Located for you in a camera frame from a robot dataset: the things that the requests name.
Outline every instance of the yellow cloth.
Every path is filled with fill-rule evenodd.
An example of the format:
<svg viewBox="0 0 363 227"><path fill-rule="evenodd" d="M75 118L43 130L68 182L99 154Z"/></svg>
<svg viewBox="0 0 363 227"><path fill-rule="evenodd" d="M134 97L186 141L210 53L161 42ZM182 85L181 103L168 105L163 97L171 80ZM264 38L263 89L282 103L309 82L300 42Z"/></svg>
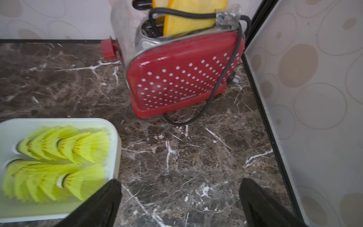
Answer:
<svg viewBox="0 0 363 227"><path fill-rule="evenodd" d="M225 9L228 0L169 0L168 8L188 13L215 13L216 9ZM208 28L215 24L215 19L188 19L166 15L164 22L164 36L172 36L183 32L190 32Z"/></svg>

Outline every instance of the brown marble surface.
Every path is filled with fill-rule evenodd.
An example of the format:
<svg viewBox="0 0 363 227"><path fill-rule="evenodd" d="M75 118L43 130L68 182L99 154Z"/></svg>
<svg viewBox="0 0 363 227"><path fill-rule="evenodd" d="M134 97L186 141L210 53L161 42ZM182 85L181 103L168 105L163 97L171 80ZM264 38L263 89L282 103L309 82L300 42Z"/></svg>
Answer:
<svg viewBox="0 0 363 227"><path fill-rule="evenodd" d="M188 127L132 111L123 68L93 44L1 44L0 122L12 118L99 117L122 139L123 198L114 226L243 226L238 189L249 177L290 202L250 84L228 85ZM178 110L186 120L204 103ZM0 226L53 226L57 220Z"/></svg>

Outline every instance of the white container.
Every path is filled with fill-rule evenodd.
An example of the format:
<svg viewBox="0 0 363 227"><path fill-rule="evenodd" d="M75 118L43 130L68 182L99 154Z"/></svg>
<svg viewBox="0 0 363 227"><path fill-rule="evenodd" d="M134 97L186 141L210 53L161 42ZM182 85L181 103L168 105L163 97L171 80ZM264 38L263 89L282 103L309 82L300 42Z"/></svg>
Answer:
<svg viewBox="0 0 363 227"><path fill-rule="evenodd" d="M95 129L104 131L110 137L110 151L106 159L106 178L118 177L121 159L121 139L116 128L109 121L101 118L18 118L0 123L0 223L24 222L65 218L75 210L82 201L72 196L65 201L38 204L9 199L2 192L5 167L9 161L16 158L31 160L16 151L17 144L31 132L41 127L73 126L80 130Z"/></svg>

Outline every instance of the cable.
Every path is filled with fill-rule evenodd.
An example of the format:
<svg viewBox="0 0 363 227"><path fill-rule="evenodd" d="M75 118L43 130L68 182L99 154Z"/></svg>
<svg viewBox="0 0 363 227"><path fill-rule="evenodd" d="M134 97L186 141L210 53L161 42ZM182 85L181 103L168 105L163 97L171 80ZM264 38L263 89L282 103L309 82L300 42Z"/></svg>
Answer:
<svg viewBox="0 0 363 227"><path fill-rule="evenodd" d="M212 18L216 18L215 13L198 14L198 13L187 13L187 12L182 12L182 11L178 11L178 10L175 10L175 9L168 9L168 8L154 8L154 9L151 9L150 12L149 12L149 21L150 21L151 26L154 28L155 32L159 36L161 36L161 34L159 33L159 30L156 27L154 18L152 17L154 13L170 14L170 15L174 15L174 16L186 17L186 18L191 18L191 19L212 19ZM245 32L245 35L246 35L246 38L247 38L249 30L251 28L251 19L246 15L242 15L240 17L240 19L247 22L247 28L246 28L246 32ZM222 71L221 75L219 76L219 78L218 78L218 80L216 82L216 85L214 86L214 88L212 90L212 93L209 96L209 99L208 99L206 105L204 106L204 108L202 109L202 111L199 112L198 115L195 116L193 119L191 119L191 120L189 120L187 122L184 122L184 123L172 122L170 119L168 119L166 114L163 114L163 118L166 120L166 122L168 122L169 124L172 124L172 125L176 125L176 126L185 126L185 125L191 124L194 121L198 120L204 114L204 112L209 108L210 104L212 103L214 95L217 92L219 84L223 80L223 77L227 73L227 70L229 69L232 62L234 61L234 59L236 57L236 54L238 53L238 50L240 48L241 40L242 40L242 27L241 27L241 24L238 23L237 41L236 41L236 45L234 46L232 56L229 59L226 67Z"/></svg>

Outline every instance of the yellow shuttlecock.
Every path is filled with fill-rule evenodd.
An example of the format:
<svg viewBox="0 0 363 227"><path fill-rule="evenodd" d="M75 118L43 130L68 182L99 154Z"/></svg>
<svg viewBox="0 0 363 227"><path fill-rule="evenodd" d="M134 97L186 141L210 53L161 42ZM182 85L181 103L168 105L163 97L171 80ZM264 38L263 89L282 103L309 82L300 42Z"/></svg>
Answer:
<svg viewBox="0 0 363 227"><path fill-rule="evenodd" d="M3 181L3 192L4 195L13 198L15 196L15 187L14 187L14 175L19 172L22 168L38 164L41 162L33 162L33 161L23 161L21 159L17 161L13 161L7 166L4 181Z"/></svg>
<svg viewBox="0 0 363 227"><path fill-rule="evenodd" d="M43 151L55 155L59 158L66 158L61 152L59 152L57 146L58 142L60 142L63 139L72 137L77 133L78 129L72 126L56 129L52 133L48 134L43 138L42 149Z"/></svg>
<svg viewBox="0 0 363 227"><path fill-rule="evenodd" d="M44 138L46 138L47 136L51 135L53 132L55 132L58 129L60 129L60 127L56 127L56 128L49 129L48 131L45 131L42 134L40 134L37 137L35 137L29 143L29 150L31 152L39 155L43 159L47 159L47 160L58 160L59 159L58 156L55 156L55 155L53 155L51 153L48 153L48 152L45 152L45 150L43 149L43 141L44 141Z"/></svg>
<svg viewBox="0 0 363 227"><path fill-rule="evenodd" d="M78 140L83 139L90 134L91 133L80 133L70 138L62 139L58 145L59 152L73 163L81 164L86 162L86 159L73 151L73 147Z"/></svg>
<svg viewBox="0 0 363 227"><path fill-rule="evenodd" d="M74 152L93 163L101 163L105 160L110 149L109 136L101 131L92 133L76 142Z"/></svg>
<svg viewBox="0 0 363 227"><path fill-rule="evenodd" d="M64 200L72 194L62 187L62 181L59 180L78 170L80 170L80 166L77 164L54 165L48 169L48 173L44 175L39 186L51 200Z"/></svg>
<svg viewBox="0 0 363 227"><path fill-rule="evenodd" d="M63 186L79 200L85 201L105 182L105 171L100 164L66 175Z"/></svg>
<svg viewBox="0 0 363 227"><path fill-rule="evenodd" d="M35 158L35 159L42 159L41 156L31 152L29 150L29 143L35 138L37 137L38 135L48 131L50 128L41 128L41 129L38 129L36 131L34 131L33 133L31 133L29 136L27 136L25 139L23 139L17 146L17 150L18 152L22 153L22 154L25 154L29 157L32 157L32 158Z"/></svg>
<svg viewBox="0 0 363 227"><path fill-rule="evenodd" d="M25 169L29 170L29 175L25 181L26 188L29 191L31 198L37 203L46 203L51 201L51 199L43 192L40 188L40 183L48 173L52 165L32 165Z"/></svg>

